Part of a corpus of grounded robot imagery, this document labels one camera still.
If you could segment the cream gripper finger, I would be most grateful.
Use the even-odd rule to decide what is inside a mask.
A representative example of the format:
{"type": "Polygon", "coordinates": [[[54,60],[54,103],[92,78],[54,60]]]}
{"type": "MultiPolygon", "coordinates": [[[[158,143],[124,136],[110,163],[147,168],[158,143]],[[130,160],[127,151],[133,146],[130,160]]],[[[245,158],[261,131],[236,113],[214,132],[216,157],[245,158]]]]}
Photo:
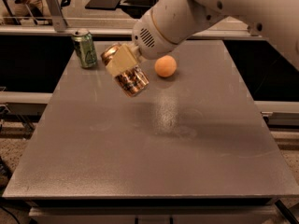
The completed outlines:
{"type": "Polygon", "coordinates": [[[114,44],[105,50],[106,70],[116,77],[135,67],[138,59],[128,44],[114,44]]]}

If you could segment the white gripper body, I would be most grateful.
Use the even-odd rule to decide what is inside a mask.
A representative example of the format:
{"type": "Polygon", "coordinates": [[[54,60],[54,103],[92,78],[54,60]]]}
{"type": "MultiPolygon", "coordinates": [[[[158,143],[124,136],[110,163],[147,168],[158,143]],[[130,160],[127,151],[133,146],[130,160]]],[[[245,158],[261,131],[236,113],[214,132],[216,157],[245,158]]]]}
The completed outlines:
{"type": "Polygon", "coordinates": [[[138,46],[140,55],[148,60],[163,57],[177,46],[159,31],[151,10],[147,11],[135,24],[132,39],[138,46]]]}

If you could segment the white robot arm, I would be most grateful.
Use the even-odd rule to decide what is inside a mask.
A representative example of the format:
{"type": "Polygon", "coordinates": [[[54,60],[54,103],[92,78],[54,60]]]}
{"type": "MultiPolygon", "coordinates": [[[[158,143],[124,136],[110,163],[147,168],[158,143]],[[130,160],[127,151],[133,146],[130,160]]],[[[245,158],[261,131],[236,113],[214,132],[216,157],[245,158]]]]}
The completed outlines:
{"type": "Polygon", "coordinates": [[[107,63],[114,77],[171,52],[191,35],[233,17],[299,69],[299,0],[160,0],[134,25],[132,41],[107,63]]]}

